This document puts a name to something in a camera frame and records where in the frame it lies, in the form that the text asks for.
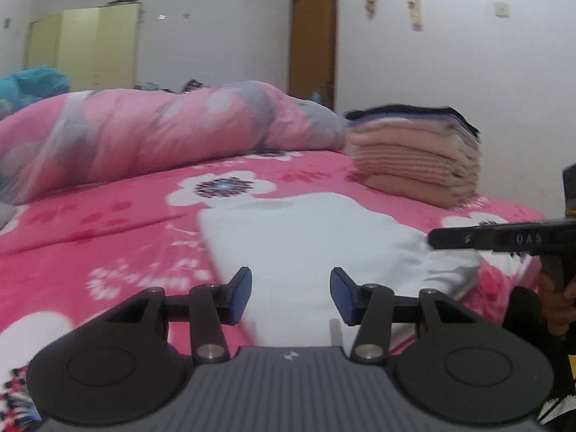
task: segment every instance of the pink floral bedsheet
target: pink floral bedsheet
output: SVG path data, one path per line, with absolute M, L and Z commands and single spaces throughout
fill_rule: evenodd
M 540 218 L 483 196 L 444 210 L 379 193 L 354 181 L 350 157 L 328 151 L 243 156 L 59 193 L 19 207 L 0 231 L 0 382 L 47 343 L 146 287 L 171 295 L 217 282 L 199 233 L 200 210 L 326 191 L 424 232 Z M 483 257 L 480 283 L 463 302 L 501 322 L 512 288 L 529 284 L 538 264 Z M 232 352 L 251 342 L 242 325 L 224 330 Z M 188 332 L 185 324 L 171 325 L 169 341 L 185 353 Z

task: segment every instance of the silver screw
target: silver screw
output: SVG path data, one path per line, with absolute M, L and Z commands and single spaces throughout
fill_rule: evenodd
M 196 350 L 196 354 L 204 359 L 218 359 L 224 355 L 224 348 L 220 345 L 202 345 Z
M 354 352 L 358 357 L 366 360 L 376 359 L 384 354 L 384 350 L 377 345 L 360 345 Z

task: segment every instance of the white logo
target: white logo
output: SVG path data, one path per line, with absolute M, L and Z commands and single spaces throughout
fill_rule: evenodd
M 290 351 L 286 354 L 283 354 L 282 357 L 284 357 L 286 360 L 290 360 L 290 362 L 294 362 L 296 359 L 298 359 L 298 357 L 300 357 L 300 354 L 294 351 Z

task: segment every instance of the stack of folded clothes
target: stack of folded clothes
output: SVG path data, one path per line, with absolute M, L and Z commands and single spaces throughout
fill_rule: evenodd
M 476 194 L 479 131 L 456 110 L 385 105 L 346 118 L 364 185 L 443 208 Z

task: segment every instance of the wooden door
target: wooden door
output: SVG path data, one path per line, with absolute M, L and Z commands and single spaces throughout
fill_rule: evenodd
M 56 67 L 62 15 L 56 14 L 30 25 L 25 68 Z
M 94 89 L 94 54 L 100 8 L 62 12 L 57 69 L 70 77 L 71 91 Z
M 288 93 L 333 109 L 338 0 L 292 0 Z
M 134 87 L 140 4 L 100 8 L 96 37 L 95 89 Z

